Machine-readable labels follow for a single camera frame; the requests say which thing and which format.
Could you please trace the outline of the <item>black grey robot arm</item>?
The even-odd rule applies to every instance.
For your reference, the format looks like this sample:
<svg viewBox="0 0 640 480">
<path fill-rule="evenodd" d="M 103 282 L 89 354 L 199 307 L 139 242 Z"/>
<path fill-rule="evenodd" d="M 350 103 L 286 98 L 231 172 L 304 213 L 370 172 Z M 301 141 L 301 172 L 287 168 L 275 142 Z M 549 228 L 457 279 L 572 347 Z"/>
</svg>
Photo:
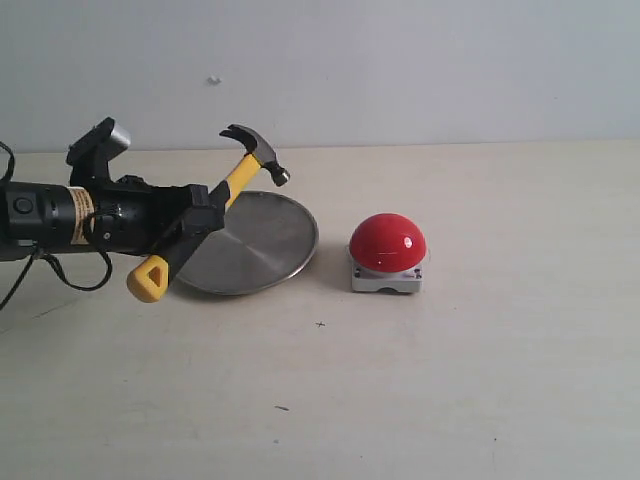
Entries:
<svg viewBox="0 0 640 480">
<path fill-rule="evenodd" d="M 225 181 L 160 187 L 126 175 L 80 187 L 11 182 L 1 189 L 1 259 L 17 260 L 38 247 L 46 253 L 92 250 L 158 255 L 174 277 L 207 236 L 224 227 L 230 188 Z"/>
</svg>

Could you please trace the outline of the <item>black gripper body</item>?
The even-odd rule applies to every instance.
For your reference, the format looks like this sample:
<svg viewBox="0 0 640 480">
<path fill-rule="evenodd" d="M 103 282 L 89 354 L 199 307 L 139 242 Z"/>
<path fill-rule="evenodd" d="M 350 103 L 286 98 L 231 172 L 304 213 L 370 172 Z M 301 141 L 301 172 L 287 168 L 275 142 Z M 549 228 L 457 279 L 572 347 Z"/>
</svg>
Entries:
<svg viewBox="0 0 640 480">
<path fill-rule="evenodd" d="M 142 256 L 169 235 L 192 205 L 192 187 L 153 186 L 127 175 L 89 189 L 94 202 L 92 239 L 109 252 Z"/>
</svg>

